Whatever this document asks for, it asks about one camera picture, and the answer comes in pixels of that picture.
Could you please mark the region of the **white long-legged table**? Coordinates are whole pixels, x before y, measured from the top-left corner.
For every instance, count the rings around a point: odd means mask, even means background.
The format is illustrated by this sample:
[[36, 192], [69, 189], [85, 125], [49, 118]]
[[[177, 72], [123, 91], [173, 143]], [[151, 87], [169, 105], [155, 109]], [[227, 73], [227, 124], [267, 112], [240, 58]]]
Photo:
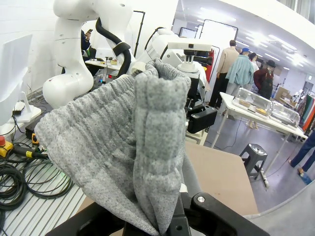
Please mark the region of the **white long-legged table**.
[[275, 121], [274, 119], [271, 119], [268, 117], [263, 117], [260, 114], [256, 115], [254, 112], [251, 112], [249, 110], [245, 110], [245, 109], [242, 109], [242, 108], [236, 106], [233, 102], [235, 100], [235, 97], [232, 95], [229, 95], [229, 94], [224, 93], [224, 92], [220, 92], [220, 96], [222, 97], [222, 101], [226, 106], [226, 113], [223, 116], [221, 125], [220, 125], [219, 129], [217, 130], [217, 134], [215, 136], [215, 139], [211, 144], [211, 148], [215, 147], [216, 142], [217, 142], [219, 135], [221, 133], [221, 130], [225, 124], [225, 121], [227, 120], [228, 115], [239, 116], [241, 118], [251, 119], [253, 121], [256, 121], [257, 123], [263, 124], [266, 127], [271, 128], [272, 130], [275, 130], [275, 131], [278, 131], [278, 132], [285, 134], [283, 144], [279, 147], [278, 151], [276, 152], [275, 157], [272, 159], [272, 161], [267, 166], [266, 170], [264, 170], [263, 174], [261, 175], [265, 187], [268, 188], [269, 182], [267, 180], [266, 174], [269, 171], [269, 169], [271, 168], [271, 166], [274, 164], [275, 160], [278, 158], [278, 156], [279, 156], [280, 152], [282, 151], [282, 149], [284, 148], [284, 145], [287, 142], [289, 136], [290, 135], [296, 135], [296, 136], [304, 138], [304, 139], [307, 139], [308, 137], [306, 135], [304, 135], [303, 131], [299, 127], [294, 128], [294, 127], [291, 127], [289, 125], [284, 125], [283, 123], [279, 123], [279, 122]]

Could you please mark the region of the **colourful hanging clothes rack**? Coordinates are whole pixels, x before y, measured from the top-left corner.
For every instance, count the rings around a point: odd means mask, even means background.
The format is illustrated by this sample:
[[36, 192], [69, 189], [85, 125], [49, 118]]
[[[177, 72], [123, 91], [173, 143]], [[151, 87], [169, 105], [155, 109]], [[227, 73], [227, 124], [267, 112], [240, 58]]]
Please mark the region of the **colourful hanging clothes rack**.
[[304, 97], [298, 113], [300, 115], [299, 127], [309, 133], [315, 127], [315, 95], [307, 94]]

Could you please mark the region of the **white pedestal stand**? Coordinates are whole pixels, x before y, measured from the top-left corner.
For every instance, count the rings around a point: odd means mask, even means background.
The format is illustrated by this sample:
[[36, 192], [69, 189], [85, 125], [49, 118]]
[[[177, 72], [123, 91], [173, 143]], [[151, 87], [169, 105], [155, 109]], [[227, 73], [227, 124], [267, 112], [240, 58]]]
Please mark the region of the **white pedestal stand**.
[[18, 124], [27, 124], [41, 114], [29, 104], [24, 92], [32, 35], [3, 43], [0, 47], [0, 136], [13, 133]]

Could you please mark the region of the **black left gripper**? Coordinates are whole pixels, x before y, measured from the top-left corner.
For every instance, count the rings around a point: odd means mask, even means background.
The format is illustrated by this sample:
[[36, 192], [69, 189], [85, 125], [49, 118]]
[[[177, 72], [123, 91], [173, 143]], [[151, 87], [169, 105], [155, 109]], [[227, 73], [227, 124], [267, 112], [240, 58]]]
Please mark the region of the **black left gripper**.
[[209, 128], [215, 123], [218, 110], [204, 103], [207, 84], [200, 78], [191, 78], [191, 85], [187, 95], [185, 112], [187, 118], [187, 131], [195, 134]]

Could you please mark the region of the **grey training pants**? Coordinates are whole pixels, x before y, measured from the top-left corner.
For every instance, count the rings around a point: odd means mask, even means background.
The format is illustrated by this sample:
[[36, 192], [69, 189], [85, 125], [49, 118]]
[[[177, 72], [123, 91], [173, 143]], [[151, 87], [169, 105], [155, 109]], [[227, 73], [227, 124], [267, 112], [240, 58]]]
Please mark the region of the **grey training pants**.
[[166, 233], [185, 178], [190, 78], [160, 59], [53, 109], [34, 131], [51, 161], [116, 217]]

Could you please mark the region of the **grey plastic stool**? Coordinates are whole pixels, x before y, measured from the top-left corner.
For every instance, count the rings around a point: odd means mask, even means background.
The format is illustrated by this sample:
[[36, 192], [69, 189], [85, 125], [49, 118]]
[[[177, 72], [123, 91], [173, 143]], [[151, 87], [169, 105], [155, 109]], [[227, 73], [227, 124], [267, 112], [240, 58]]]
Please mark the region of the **grey plastic stool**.
[[241, 152], [240, 157], [242, 157], [245, 153], [248, 154], [248, 157], [242, 158], [242, 161], [247, 175], [248, 177], [253, 177], [256, 180], [262, 170], [268, 154], [258, 144], [247, 144]]

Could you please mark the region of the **yellow emergency stop box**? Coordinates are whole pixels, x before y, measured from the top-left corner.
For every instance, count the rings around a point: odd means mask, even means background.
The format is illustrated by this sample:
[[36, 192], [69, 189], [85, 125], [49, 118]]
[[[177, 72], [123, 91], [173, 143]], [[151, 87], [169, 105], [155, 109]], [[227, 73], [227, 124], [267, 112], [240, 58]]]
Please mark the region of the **yellow emergency stop box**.
[[13, 150], [14, 145], [7, 141], [4, 136], [0, 136], [0, 157], [6, 158]]

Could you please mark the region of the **seated person holding phone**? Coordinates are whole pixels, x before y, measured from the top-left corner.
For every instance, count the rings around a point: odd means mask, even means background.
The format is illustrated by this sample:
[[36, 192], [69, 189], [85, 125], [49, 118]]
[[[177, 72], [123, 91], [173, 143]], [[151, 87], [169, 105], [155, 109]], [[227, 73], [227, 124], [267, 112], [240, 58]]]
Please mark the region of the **seated person holding phone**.
[[96, 56], [96, 49], [91, 47], [90, 37], [93, 29], [87, 32], [81, 31], [81, 53], [83, 56], [94, 59]]

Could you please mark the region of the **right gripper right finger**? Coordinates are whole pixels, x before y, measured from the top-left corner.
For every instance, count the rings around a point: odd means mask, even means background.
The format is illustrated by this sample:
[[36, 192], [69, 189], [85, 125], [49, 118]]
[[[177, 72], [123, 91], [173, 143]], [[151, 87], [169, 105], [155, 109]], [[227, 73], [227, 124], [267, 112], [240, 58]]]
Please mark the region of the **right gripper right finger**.
[[178, 197], [169, 236], [192, 236], [191, 229], [205, 236], [270, 236], [206, 192]]

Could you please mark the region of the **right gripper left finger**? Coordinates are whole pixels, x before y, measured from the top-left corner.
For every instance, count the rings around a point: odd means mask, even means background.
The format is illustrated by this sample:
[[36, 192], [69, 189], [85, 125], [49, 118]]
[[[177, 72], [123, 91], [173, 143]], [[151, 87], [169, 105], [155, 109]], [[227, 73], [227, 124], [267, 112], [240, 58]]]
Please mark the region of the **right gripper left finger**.
[[93, 203], [45, 236], [110, 236], [124, 226], [124, 220]]

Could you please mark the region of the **clear plastic dome case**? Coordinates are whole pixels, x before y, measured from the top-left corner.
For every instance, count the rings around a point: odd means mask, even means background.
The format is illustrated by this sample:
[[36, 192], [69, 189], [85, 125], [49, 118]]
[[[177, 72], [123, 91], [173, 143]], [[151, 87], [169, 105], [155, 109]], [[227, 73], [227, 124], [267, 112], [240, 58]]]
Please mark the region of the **clear plastic dome case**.
[[272, 101], [272, 111], [269, 118], [295, 128], [299, 126], [300, 122], [300, 115], [296, 111], [285, 107], [276, 100]]
[[232, 104], [260, 117], [268, 118], [273, 111], [273, 104], [270, 100], [244, 88], [238, 90]]

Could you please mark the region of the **black framed white panel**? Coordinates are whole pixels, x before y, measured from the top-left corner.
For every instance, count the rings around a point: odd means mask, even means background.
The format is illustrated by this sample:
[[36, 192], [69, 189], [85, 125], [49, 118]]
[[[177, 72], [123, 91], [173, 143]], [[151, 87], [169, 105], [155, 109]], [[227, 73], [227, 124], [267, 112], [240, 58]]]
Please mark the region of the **black framed white panel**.
[[215, 63], [220, 59], [223, 49], [229, 46], [230, 40], [236, 40], [238, 28], [226, 23], [206, 19], [201, 28], [200, 39], [210, 42], [215, 51]]

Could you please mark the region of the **person in blue jeans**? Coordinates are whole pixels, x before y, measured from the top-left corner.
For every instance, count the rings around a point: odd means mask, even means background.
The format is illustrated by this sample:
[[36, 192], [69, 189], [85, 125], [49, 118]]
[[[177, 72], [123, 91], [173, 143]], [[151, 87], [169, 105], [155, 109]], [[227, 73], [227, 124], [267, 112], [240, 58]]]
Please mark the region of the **person in blue jeans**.
[[[307, 140], [304, 142], [302, 147], [300, 148], [299, 152], [296, 154], [296, 156], [289, 160], [289, 164], [291, 167], [297, 166], [302, 159], [306, 156], [306, 154], [311, 150], [315, 148], [315, 129], [312, 131], [310, 136], [307, 138]], [[309, 159], [306, 161], [306, 163], [298, 168], [298, 175], [300, 177], [303, 177], [304, 173], [308, 171], [308, 169], [311, 167], [311, 165], [315, 162], [315, 150], [309, 157]]]

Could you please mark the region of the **mannequin in beige shirt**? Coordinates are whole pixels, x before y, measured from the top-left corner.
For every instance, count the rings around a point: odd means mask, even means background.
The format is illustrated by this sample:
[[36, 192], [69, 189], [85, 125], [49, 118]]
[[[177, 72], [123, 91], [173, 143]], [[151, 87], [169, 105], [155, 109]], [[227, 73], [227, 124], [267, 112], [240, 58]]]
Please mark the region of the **mannequin in beige shirt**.
[[228, 79], [226, 78], [227, 73], [232, 64], [237, 59], [239, 53], [236, 50], [236, 41], [230, 40], [229, 47], [223, 49], [219, 65], [217, 68], [216, 81], [214, 84], [212, 96], [209, 102], [209, 106], [216, 109], [221, 107], [222, 97], [220, 92], [226, 92]]

